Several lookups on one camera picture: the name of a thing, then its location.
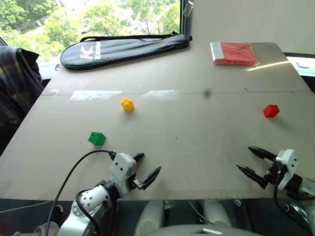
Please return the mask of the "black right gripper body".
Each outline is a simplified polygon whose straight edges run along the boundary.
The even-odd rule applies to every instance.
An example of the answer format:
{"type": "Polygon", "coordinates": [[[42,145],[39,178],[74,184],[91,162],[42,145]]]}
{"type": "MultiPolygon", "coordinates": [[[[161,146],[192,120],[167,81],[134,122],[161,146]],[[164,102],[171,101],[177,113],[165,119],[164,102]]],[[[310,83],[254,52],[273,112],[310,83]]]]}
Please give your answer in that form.
{"type": "Polygon", "coordinates": [[[264,180],[267,183],[275,185],[277,180],[283,179],[285,173],[286,173],[286,165],[275,160],[274,162],[271,163],[266,174],[264,175],[264,180]]]}

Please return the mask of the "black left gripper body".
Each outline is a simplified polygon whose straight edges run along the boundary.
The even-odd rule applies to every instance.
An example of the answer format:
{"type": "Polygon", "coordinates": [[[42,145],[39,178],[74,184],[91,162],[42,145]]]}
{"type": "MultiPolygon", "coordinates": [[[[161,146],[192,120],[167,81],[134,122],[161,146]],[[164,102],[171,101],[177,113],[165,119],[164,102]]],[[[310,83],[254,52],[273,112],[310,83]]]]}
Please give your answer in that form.
{"type": "Polygon", "coordinates": [[[136,173],[132,172],[131,175],[129,175],[126,178],[126,187],[128,191],[134,190],[134,189],[139,189],[143,190],[144,189],[144,183],[141,180],[138,180],[136,178],[136,173]]]}

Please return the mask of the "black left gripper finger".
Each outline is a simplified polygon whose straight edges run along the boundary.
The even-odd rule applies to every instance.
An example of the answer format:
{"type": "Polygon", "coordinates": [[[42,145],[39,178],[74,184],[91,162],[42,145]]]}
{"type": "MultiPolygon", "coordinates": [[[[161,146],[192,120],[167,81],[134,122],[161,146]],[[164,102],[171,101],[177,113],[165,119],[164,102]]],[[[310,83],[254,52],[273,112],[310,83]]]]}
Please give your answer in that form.
{"type": "Polygon", "coordinates": [[[134,169],[137,170],[138,167],[140,166],[141,164],[141,159],[143,159],[145,157],[145,153],[137,153],[133,156],[133,159],[136,161],[136,164],[134,166],[134,169]]]}
{"type": "Polygon", "coordinates": [[[161,170],[161,166],[157,167],[151,173],[149,173],[147,178],[142,182],[140,190],[145,190],[146,188],[148,188],[155,181],[160,170],[161,170]]]}

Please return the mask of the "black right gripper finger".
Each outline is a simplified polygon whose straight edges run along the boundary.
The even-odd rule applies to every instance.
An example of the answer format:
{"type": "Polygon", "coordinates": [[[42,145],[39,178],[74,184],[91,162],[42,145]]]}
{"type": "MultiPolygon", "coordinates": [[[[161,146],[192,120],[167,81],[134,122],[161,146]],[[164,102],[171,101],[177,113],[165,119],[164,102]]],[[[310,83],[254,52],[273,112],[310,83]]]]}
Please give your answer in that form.
{"type": "Polygon", "coordinates": [[[247,176],[248,178],[250,178],[251,180],[253,180],[254,182],[258,183],[258,185],[262,188],[262,189],[265,189],[266,186],[267,186],[267,181],[257,175],[255,173],[255,171],[253,171],[252,169],[248,168],[247,166],[243,166],[243,165],[240,165],[238,163],[236,163],[236,166],[238,167],[238,169],[245,175],[247,176]]]}
{"type": "Polygon", "coordinates": [[[260,147],[249,146],[248,149],[260,159],[268,159],[271,162],[276,160],[276,155],[260,147]]]}

